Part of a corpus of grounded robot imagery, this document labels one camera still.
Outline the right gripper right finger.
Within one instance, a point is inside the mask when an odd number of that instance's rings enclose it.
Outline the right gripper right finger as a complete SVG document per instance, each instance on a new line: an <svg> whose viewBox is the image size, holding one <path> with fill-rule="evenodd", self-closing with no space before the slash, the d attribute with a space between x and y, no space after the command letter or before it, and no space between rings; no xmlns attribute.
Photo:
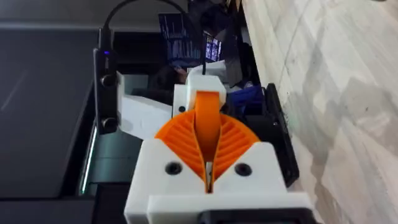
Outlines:
<svg viewBox="0 0 398 224"><path fill-rule="evenodd" d="M242 122L221 116L213 160L214 194L286 194L287 188L272 144L262 142Z"/></svg>

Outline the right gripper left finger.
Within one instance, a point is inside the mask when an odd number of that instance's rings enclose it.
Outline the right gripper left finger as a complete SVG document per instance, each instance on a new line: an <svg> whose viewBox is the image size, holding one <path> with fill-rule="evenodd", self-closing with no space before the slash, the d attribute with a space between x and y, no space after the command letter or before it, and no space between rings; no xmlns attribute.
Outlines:
<svg viewBox="0 0 398 224"><path fill-rule="evenodd" d="M132 224L196 223L206 190L205 161L191 110L143 141L124 217Z"/></svg>

